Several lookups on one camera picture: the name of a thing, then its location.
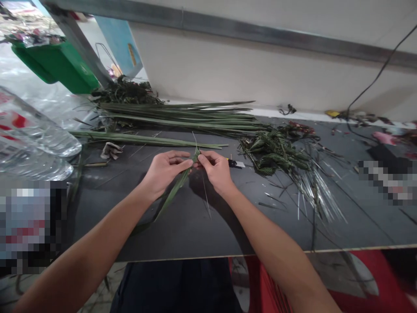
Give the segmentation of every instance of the pant leg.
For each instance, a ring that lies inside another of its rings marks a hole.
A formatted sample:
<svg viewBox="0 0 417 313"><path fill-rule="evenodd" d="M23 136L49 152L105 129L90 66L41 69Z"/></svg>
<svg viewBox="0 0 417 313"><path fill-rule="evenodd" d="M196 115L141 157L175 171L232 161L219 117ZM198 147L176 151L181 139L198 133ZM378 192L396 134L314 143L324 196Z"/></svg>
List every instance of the pant leg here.
<svg viewBox="0 0 417 313"><path fill-rule="evenodd" d="M182 261L127 264L110 312L177 312L181 274Z"/></svg>
<svg viewBox="0 0 417 313"><path fill-rule="evenodd" d="M181 298L184 312L242 312L227 258L185 260Z"/></svg>
<svg viewBox="0 0 417 313"><path fill-rule="evenodd" d="M129 263L111 313L242 312L227 258Z"/></svg>

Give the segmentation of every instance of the dark table surface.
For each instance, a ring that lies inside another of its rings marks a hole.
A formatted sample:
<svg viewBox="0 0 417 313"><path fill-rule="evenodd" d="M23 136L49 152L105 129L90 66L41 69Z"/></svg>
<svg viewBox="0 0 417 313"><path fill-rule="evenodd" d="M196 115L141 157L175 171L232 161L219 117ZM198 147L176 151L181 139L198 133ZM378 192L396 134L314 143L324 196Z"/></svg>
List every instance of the dark table surface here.
<svg viewBox="0 0 417 313"><path fill-rule="evenodd" d="M264 121L279 125L283 119ZM334 136L335 123L298 121L313 127L321 137L321 144L343 155L351 164L325 159L337 173L325 177L330 192L336 198L346 221L323 223L318 218L313 223L313 210L300 197L298 219L298 189L293 184L283 189L256 174L251 167L231 168L234 183L246 197L266 216L285 230L304 251L354 250L362 248L394 247L417 244L417 211L415 206L395 206L387 195L372 182L361 179L353 166L360 160L371 160L366 145L354 134L345 134L345 124L339 124ZM355 129L370 137L376 127ZM158 131L144 130L139 134L151 136ZM159 137L194 141L191 133L162 131ZM199 143L227 143L217 150L225 157L252 165L238 153L238 142L223 137L196 134ZM169 147L126 145L118 160L104 168L84 168L74 203L68 212L68 243L71 244L92 229L119 201L127 196L144 177L154 155L172 150ZM175 148L194 153L194 148ZM100 149L91 148L87 163L99 162ZM329 174L332 170L323 165ZM280 186L291 183L283 172L269 177ZM211 218L207 212L203 179L210 204ZM279 203L267 194L279 198ZM259 205L265 203L276 209ZM153 217L161 206L154 203L139 223ZM172 260L186 258L237 256L254 251L237 218L225 201L214 191L204 171L194 171L184 187L179 190L170 207L150 228L130 237L117 261Z"/></svg>

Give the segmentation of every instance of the green container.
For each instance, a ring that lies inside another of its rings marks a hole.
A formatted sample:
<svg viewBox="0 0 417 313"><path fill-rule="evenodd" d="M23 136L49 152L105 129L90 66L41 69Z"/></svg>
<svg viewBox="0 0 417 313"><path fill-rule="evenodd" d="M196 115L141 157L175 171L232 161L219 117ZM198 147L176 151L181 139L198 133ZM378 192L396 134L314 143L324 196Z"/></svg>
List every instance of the green container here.
<svg viewBox="0 0 417 313"><path fill-rule="evenodd" d="M68 41L29 48L17 42L12 44L12 50L47 84L60 81L72 93L91 93L100 86L90 68Z"/></svg>

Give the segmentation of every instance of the plastic water bottle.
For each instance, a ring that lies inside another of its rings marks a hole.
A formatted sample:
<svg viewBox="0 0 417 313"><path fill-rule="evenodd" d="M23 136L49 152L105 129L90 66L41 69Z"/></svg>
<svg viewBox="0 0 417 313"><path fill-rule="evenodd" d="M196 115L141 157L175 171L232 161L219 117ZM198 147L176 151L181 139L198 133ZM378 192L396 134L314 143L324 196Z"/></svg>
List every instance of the plastic water bottle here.
<svg viewBox="0 0 417 313"><path fill-rule="evenodd" d="M70 157L81 151L81 144L73 135L2 86L0 130L60 157Z"/></svg>
<svg viewBox="0 0 417 313"><path fill-rule="evenodd" d="M0 174L28 180L64 180L72 172L72 165L65 160L0 133Z"/></svg>

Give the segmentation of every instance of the red cloth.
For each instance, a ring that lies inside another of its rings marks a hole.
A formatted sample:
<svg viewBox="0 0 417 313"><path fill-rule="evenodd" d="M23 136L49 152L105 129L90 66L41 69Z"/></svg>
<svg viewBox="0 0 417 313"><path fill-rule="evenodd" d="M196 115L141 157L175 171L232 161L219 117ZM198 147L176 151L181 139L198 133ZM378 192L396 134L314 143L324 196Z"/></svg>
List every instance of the red cloth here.
<svg viewBox="0 0 417 313"><path fill-rule="evenodd" d="M401 290L395 274L380 250L353 251L351 253L358 257L374 276L379 296L367 294L367 298L364 299L329 290L331 296L343 312L416 312L405 293Z"/></svg>
<svg viewBox="0 0 417 313"><path fill-rule="evenodd" d="M287 297L272 280L257 256L245 256L250 302L248 313L292 313Z"/></svg>

